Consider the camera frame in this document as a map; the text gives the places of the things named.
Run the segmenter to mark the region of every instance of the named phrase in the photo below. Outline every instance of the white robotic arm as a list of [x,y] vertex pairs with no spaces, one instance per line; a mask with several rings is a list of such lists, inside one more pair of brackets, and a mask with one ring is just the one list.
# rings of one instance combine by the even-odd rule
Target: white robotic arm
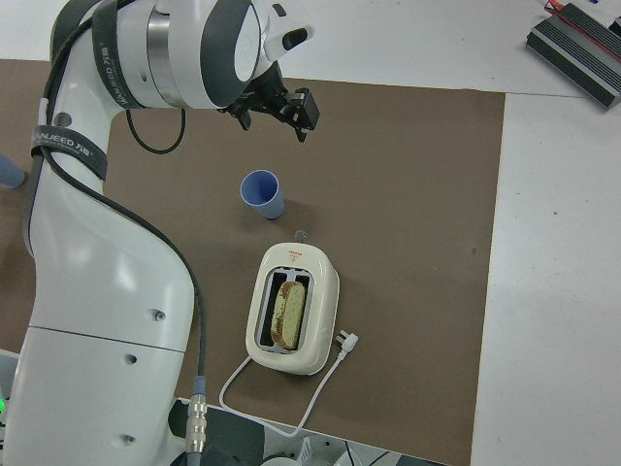
[[[172,244],[103,195],[123,109],[219,109],[244,129],[271,114],[304,141],[318,110],[276,60],[312,36],[295,0],[71,0],[33,136],[25,237],[36,299],[7,414],[5,466],[200,461],[204,380],[186,445],[168,411],[197,280]],[[199,376],[204,370],[204,343]]]

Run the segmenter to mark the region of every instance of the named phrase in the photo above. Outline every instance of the brown mat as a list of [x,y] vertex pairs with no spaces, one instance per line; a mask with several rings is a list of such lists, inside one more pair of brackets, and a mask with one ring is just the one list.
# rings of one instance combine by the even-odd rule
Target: brown mat
[[[47,69],[0,62],[0,150],[23,167]],[[302,228],[340,273],[336,330],[360,336],[308,428],[469,464],[504,95],[303,84],[322,113],[304,145],[266,116],[254,116],[244,133],[230,117],[190,111],[179,150],[157,156],[138,148],[118,117],[107,193],[166,232],[195,268],[210,311],[211,403],[246,356],[263,253]],[[136,120],[156,147],[177,136],[178,111],[143,111]],[[257,168],[281,180],[286,211],[278,220],[261,218],[239,198],[242,177]],[[0,346],[7,350],[19,350],[33,300],[22,202],[21,191],[0,191]],[[191,387],[195,348],[193,332],[181,395]],[[319,381],[252,364],[227,400],[297,423]]]

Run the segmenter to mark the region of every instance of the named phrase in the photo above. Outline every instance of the white cable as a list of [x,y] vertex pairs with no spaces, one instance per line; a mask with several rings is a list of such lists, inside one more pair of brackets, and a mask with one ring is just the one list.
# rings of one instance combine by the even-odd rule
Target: white cable
[[225,411],[228,411],[229,413],[233,413],[234,415],[245,417],[246,419],[249,419],[249,420],[253,420],[254,422],[257,422],[257,423],[263,425],[264,427],[266,427],[266,428],[276,432],[277,434],[280,434],[283,437],[286,437],[288,439],[294,438],[296,435],[298,435],[302,431],[302,428],[304,427],[304,424],[306,424],[307,419],[311,415],[312,408],[314,407],[314,404],[317,401],[317,398],[319,397],[319,393],[321,393],[321,390],[323,389],[325,384],[332,377],[332,375],[334,374],[334,371],[337,370],[337,367],[339,367],[339,364],[341,364],[341,361],[343,361],[345,359],[345,357],[349,354],[349,352],[351,350],[353,350],[353,347],[358,342],[358,337],[356,335],[354,335],[353,333],[350,334],[350,335],[348,335],[348,334],[345,334],[345,335],[346,335],[345,340],[346,340],[347,344],[345,344],[344,343],[345,340],[343,340],[343,342],[342,342],[343,349],[339,353],[339,356],[337,357],[337,360],[334,362],[334,364],[332,365],[330,370],[326,373],[325,376],[323,376],[323,379],[319,383],[319,386],[314,391],[314,395],[312,396],[312,398],[311,398],[311,400],[309,402],[309,405],[307,406],[307,410],[304,412],[304,415],[302,416],[302,420],[300,421],[300,423],[298,424],[298,426],[295,428],[295,430],[293,432],[285,432],[283,430],[280,430],[277,427],[274,427],[272,424],[270,424],[269,422],[267,422],[266,420],[264,420],[264,419],[262,419],[260,417],[249,415],[247,413],[242,413],[241,411],[237,411],[237,410],[227,406],[226,403],[224,403],[224,393],[229,388],[229,386],[231,385],[233,380],[242,372],[242,370],[245,368],[245,366],[247,366],[248,363],[252,360],[252,358],[250,356],[247,357],[244,360],[244,362],[240,365],[240,367],[238,367],[237,370],[233,374],[231,374],[231,377],[229,377],[228,381],[226,381],[226,383],[222,386],[222,389],[220,390],[220,396],[219,396],[220,406]]

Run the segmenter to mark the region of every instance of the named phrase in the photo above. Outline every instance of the plastic cup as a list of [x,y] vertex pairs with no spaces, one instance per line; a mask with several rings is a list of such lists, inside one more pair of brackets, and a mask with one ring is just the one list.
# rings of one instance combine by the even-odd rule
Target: plastic cup
[[240,186],[242,199],[265,218],[278,218],[284,212],[284,199],[278,178],[269,170],[248,173]]
[[10,158],[0,153],[0,184],[15,189],[20,187],[24,180],[24,173]]

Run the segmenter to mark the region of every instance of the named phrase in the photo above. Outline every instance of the bread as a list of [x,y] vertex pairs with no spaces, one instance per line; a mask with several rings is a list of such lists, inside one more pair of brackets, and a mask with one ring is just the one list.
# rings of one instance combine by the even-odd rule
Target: bread
[[285,350],[298,347],[306,298],[307,290],[299,282],[285,282],[278,290],[272,317],[272,340]]

